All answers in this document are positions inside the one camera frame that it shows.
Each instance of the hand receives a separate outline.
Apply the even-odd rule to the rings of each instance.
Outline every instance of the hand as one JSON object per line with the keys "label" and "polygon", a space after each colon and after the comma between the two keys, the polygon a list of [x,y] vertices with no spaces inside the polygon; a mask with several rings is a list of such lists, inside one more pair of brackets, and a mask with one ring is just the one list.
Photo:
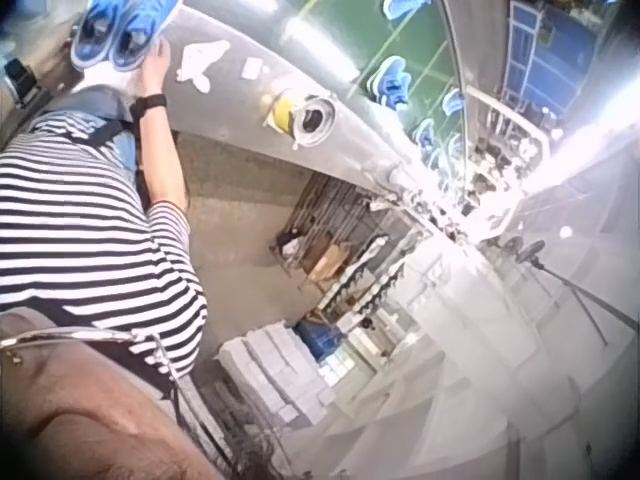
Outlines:
{"label": "hand", "polygon": [[162,93],[164,77],[171,63],[171,47],[166,38],[160,37],[149,49],[140,67],[140,96]]}

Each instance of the black wristwatch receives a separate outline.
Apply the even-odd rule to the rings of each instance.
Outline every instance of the black wristwatch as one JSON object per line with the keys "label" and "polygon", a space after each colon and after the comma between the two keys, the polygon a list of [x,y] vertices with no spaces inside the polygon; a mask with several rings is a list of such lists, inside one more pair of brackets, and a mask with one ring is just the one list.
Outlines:
{"label": "black wristwatch", "polygon": [[133,118],[133,121],[137,123],[142,117],[144,117],[144,114],[147,113],[147,110],[166,106],[167,97],[165,97],[162,93],[138,98],[135,102],[133,102],[133,105],[131,105],[131,117]]}

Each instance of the black and white striped shirt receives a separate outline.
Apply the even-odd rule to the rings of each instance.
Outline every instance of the black and white striped shirt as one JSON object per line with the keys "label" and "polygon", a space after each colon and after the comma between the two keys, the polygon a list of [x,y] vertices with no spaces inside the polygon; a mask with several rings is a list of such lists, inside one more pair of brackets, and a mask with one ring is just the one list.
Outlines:
{"label": "black and white striped shirt", "polygon": [[[169,203],[143,212],[113,142],[61,136],[95,127],[50,114],[0,154],[0,312],[37,299],[77,325],[157,333],[184,374],[207,318],[187,219]],[[152,364],[153,347],[131,350]]]}

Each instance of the stacked boxes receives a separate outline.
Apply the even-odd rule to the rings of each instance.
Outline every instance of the stacked boxes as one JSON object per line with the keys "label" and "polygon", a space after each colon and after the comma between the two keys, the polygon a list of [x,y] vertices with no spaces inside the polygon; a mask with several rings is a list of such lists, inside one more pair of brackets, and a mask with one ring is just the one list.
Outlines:
{"label": "stacked boxes", "polygon": [[220,357],[229,374],[264,397],[259,403],[285,424],[298,416],[316,424],[335,401],[311,353],[283,322],[225,343]]}

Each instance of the green surface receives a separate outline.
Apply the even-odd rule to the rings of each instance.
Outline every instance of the green surface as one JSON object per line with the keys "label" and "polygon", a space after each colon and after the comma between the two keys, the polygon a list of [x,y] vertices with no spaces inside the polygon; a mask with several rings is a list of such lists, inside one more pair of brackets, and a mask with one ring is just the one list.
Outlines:
{"label": "green surface", "polygon": [[[410,132],[422,119],[435,120],[436,136],[443,145],[461,132],[460,113],[446,118],[444,95],[455,85],[454,68],[443,20],[435,4],[411,16],[389,22],[382,2],[371,0],[289,0],[298,18],[320,28],[360,69],[361,76],[347,97],[365,94],[366,80],[391,55],[407,61],[412,76],[410,104],[399,113]],[[286,45],[288,39],[281,39]]]}

